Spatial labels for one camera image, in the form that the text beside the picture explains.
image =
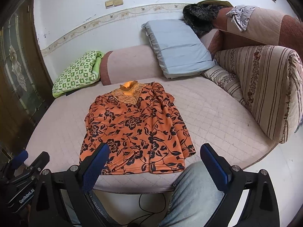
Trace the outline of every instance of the sofa cushion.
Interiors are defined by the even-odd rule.
[[[175,98],[196,151],[208,142],[231,165],[242,168],[260,160],[275,143],[260,129],[249,111],[210,80],[202,77],[168,80],[164,77],[138,80],[159,82]],[[119,88],[100,82],[56,99],[34,130],[26,150],[26,165],[47,151],[46,168],[53,173],[78,164],[79,151],[86,134],[84,118],[98,95]],[[200,161],[199,153],[185,159],[185,165]],[[99,176],[94,188],[115,193],[150,193],[173,190],[180,173]]]
[[[250,46],[215,55],[221,67],[235,74],[254,119],[272,140],[285,143],[302,117],[302,62],[282,46]]]
[[[100,65],[103,85],[163,76],[156,55],[149,45],[107,52]]]
[[[193,30],[180,19],[150,20],[142,25],[166,78],[194,76],[215,63]]]
[[[212,29],[209,33],[202,36],[200,41],[204,44],[213,58],[217,51],[222,50],[223,38],[223,33],[220,30]]]
[[[279,11],[256,8],[249,19],[247,30],[240,32],[231,18],[226,16],[231,9],[220,9],[217,18],[212,21],[214,28],[224,32],[223,50],[261,44],[279,45],[294,49],[303,57],[303,23],[297,18]]]

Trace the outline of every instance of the gray cloth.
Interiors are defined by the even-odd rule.
[[[215,65],[210,52],[184,21],[150,20],[142,28],[166,78],[199,75]]]
[[[226,16],[231,17],[231,21],[239,28],[239,30],[246,31],[250,16],[256,6],[238,5],[230,10]]]

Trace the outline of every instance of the blue gripper pad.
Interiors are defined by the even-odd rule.
[[[215,156],[207,148],[206,144],[203,144],[201,146],[200,156],[201,156],[201,159],[202,159],[205,167],[208,170],[208,173],[212,177],[212,180],[214,181],[217,189],[222,192],[227,192],[228,183],[230,181],[228,178],[228,175],[225,173],[223,168],[220,166],[220,164],[216,160]]]
[[[88,166],[87,170],[85,171],[82,177],[82,190],[84,193],[93,189],[101,170],[103,169],[105,163],[109,158],[109,146],[104,144],[103,147],[99,150],[96,157]]]
[[[26,150],[23,150],[20,154],[18,154],[11,160],[11,168],[13,170],[17,170],[27,158],[28,153]]]

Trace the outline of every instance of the light switch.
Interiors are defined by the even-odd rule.
[[[114,5],[113,0],[108,0],[108,1],[105,2],[105,7],[106,8],[108,8],[108,7],[112,6],[112,5]]]
[[[120,6],[120,5],[123,5],[123,0],[113,0],[114,2],[114,6]]]

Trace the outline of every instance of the pink sofa backrest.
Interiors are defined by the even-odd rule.
[[[150,45],[139,45],[107,52],[101,60],[103,85],[163,76]]]
[[[226,16],[232,8],[222,8],[213,20],[216,33],[208,33],[200,40],[212,54],[255,45],[279,45],[294,49],[303,58],[303,24],[297,19],[278,11],[256,8],[252,13],[247,30],[240,32]]]

